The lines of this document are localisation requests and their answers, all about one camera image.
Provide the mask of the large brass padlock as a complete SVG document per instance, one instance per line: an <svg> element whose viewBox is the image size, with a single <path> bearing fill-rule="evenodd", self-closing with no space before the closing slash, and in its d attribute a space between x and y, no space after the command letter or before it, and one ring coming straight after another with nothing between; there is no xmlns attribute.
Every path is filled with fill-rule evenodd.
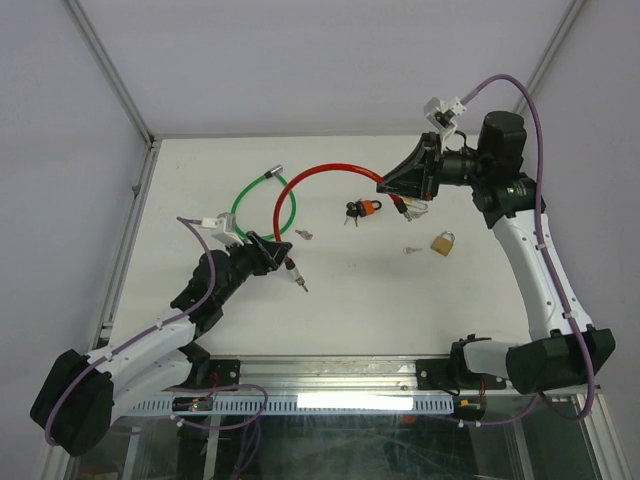
<svg viewBox="0 0 640 480"><path fill-rule="evenodd" d="M432 242L430 248L442 256L448 256L455 244L455 234L451 231L440 233Z"/></svg>

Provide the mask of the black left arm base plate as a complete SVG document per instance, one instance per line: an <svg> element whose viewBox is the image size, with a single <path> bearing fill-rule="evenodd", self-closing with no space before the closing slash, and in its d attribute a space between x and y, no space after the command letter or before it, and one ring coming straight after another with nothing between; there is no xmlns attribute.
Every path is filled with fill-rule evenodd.
<svg viewBox="0 0 640 480"><path fill-rule="evenodd" d="M208 358L196 361L187 379L176 385L181 390L209 390L217 387L237 385L240 379L241 362L237 359Z"/></svg>

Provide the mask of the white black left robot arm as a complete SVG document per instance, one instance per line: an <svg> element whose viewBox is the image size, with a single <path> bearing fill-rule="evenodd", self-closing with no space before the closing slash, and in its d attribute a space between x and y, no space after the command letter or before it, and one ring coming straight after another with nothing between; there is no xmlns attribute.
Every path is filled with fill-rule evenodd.
<svg viewBox="0 0 640 480"><path fill-rule="evenodd" d="M278 270L292 247L249 232L245 243L205 251L167 317L117 346L59 355L31 406L31 420L50 444L78 457L147 397L174 387L203 388L210 355L197 339L222 318L224 304L247 279Z"/></svg>

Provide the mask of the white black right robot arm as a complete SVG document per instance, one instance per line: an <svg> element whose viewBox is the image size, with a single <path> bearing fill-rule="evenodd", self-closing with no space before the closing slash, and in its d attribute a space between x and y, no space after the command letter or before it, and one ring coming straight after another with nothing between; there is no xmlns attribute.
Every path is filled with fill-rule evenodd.
<svg viewBox="0 0 640 480"><path fill-rule="evenodd" d="M516 345L470 334L454 342L447 374L459 387L483 374L510 381L521 394L585 385L616 347L611 330L594 326L560 264L537 184L521 170L526 140L521 116L493 111L476 147L450 151L441 134L425 133L377 185L382 194L425 201L442 185L470 187L513 269L531 340Z"/></svg>

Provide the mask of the green cable lock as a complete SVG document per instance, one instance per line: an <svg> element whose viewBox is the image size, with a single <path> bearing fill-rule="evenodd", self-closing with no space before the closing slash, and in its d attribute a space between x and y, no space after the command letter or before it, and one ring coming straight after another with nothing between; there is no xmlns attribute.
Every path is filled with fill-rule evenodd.
<svg viewBox="0 0 640 480"><path fill-rule="evenodd" d="M247 232L250 230L267 240L274 239L271 226L273 206L287 185L283 166L276 164L250 181L236 195L230 212L235 216L235 232L242 240L247 239Z"/></svg>

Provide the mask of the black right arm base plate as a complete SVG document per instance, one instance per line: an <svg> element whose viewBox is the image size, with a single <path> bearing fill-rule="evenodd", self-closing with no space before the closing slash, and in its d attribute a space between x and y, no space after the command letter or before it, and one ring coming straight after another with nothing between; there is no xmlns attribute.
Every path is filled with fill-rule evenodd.
<svg viewBox="0 0 640 480"><path fill-rule="evenodd" d="M419 391L459 391L463 382L458 364L450 358L423 358L415 361L415 376Z"/></svg>

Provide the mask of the silver keys of green lock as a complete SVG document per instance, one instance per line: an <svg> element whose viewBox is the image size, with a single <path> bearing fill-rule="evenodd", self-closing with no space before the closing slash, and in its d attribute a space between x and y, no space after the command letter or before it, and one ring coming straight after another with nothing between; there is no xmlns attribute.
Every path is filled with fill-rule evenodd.
<svg viewBox="0 0 640 480"><path fill-rule="evenodd" d="M295 232L305 240L312 240L313 239L313 234L308 232L307 230L296 229Z"/></svg>

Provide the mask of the keys of orange padlock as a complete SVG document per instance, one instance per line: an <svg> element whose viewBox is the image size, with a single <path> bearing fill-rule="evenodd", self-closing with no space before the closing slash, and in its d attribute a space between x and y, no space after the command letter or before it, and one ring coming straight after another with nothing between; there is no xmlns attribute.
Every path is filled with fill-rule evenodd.
<svg viewBox="0 0 640 480"><path fill-rule="evenodd" d="M347 225L350 221L352 221L355 227L358 227L359 218L361 217L360 213L361 208L359 201L348 202L346 204L346 216L344 225Z"/></svg>

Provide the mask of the orange black padlock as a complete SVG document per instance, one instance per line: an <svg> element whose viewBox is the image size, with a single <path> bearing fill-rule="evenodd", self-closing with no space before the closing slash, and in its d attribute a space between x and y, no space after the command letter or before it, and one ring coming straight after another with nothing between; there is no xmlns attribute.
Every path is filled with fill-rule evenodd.
<svg viewBox="0 0 640 480"><path fill-rule="evenodd" d="M382 208L382 203L378 200L361 199L355 202L356 212L360 218L371 216Z"/></svg>

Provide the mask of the small brass long-shackle padlock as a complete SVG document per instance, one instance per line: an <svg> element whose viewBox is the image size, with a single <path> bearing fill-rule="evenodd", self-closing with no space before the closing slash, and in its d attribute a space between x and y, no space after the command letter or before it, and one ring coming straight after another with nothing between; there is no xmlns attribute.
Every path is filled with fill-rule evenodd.
<svg viewBox="0 0 640 480"><path fill-rule="evenodd" d="M428 203L421 200L411 199L411 198L403 198L403 201L411 212L427 212L429 209Z"/></svg>

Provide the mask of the silver keys of red lock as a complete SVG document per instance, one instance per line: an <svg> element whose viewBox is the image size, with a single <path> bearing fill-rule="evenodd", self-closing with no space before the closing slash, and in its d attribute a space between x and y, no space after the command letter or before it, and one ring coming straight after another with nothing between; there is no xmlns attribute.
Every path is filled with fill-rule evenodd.
<svg viewBox="0 0 640 480"><path fill-rule="evenodd" d="M296 283L305 291L305 292L309 292L307 286L306 286L306 282L302 277L298 277L296 279Z"/></svg>

